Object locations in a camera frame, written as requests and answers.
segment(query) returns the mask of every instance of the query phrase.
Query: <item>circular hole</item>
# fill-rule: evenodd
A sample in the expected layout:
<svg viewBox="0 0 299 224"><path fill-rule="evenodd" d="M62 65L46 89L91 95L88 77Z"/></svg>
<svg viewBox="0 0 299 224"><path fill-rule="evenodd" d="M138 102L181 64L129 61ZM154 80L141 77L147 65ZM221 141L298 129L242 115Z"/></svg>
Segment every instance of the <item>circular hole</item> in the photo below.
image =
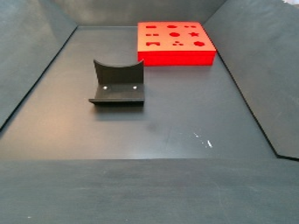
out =
<svg viewBox="0 0 299 224"><path fill-rule="evenodd" d="M171 32L170 35L175 38L182 36L179 32Z"/></svg>
<svg viewBox="0 0 299 224"><path fill-rule="evenodd" d="M201 42L201 41L194 42L194 44L195 44L197 46L205 46L205 43Z"/></svg>

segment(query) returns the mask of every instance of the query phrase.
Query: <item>white speck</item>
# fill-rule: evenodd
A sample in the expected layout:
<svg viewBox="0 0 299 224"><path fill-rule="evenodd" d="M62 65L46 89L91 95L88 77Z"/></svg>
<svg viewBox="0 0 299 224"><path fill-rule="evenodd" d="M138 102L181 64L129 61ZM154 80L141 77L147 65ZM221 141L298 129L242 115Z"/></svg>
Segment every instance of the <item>white speck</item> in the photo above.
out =
<svg viewBox="0 0 299 224"><path fill-rule="evenodd" d="M211 141L209 140L209 145L210 145L210 147L213 148L213 146L211 146Z"/></svg>

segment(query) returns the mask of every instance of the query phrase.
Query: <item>black plastic bracket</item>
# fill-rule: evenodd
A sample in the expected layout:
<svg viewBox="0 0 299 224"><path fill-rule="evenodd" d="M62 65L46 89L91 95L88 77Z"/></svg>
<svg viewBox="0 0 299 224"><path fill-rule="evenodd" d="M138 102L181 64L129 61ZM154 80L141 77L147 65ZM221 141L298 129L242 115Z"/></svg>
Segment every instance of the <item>black plastic bracket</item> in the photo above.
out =
<svg viewBox="0 0 299 224"><path fill-rule="evenodd" d="M108 66L94 60L98 92L94 104L145 103L145 62L131 66Z"/></svg>

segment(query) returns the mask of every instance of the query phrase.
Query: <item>star-shaped hole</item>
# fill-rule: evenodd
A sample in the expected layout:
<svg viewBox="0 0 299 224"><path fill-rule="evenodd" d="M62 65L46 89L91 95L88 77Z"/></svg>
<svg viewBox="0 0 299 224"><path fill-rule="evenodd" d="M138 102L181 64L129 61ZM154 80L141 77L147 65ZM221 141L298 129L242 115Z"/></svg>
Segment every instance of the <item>star-shaped hole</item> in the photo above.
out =
<svg viewBox="0 0 299 224"><path fill-rule="evenodd" d="M199 35L201 35L198 32L191 32L190 34L193 37L199 37Z"/></svg>

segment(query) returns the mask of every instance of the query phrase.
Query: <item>red shape sorter board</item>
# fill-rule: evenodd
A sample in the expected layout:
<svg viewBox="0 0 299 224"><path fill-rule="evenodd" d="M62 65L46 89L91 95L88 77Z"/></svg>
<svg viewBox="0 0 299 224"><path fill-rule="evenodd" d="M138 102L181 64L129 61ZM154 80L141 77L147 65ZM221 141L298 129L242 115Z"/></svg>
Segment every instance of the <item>red shape sorter board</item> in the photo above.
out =
<svg viewBox="0 0 299 224"><path fill-rule="evenodd" d="M146 66L211 66L215 55L201 23L138 23L138 61Z"/></svg>

